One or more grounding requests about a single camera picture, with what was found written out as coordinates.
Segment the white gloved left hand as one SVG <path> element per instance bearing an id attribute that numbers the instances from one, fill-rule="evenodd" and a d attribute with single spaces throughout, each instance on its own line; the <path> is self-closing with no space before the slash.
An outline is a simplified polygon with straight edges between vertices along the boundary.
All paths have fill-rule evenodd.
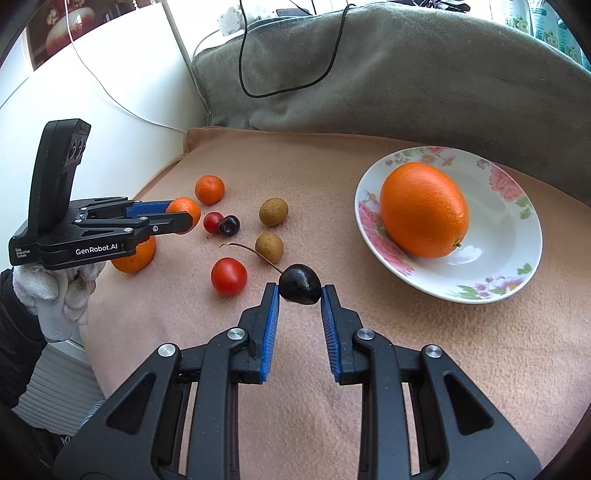
<path id="1" fill-rule="evenodd" d="M 27 311 L 38 318 L 50 343 L 70 339 L 88 321 L 88 302 L 104 262 L 64 270 L 47 270 L 40 264 L 13 268 L 13 290 Z"/>

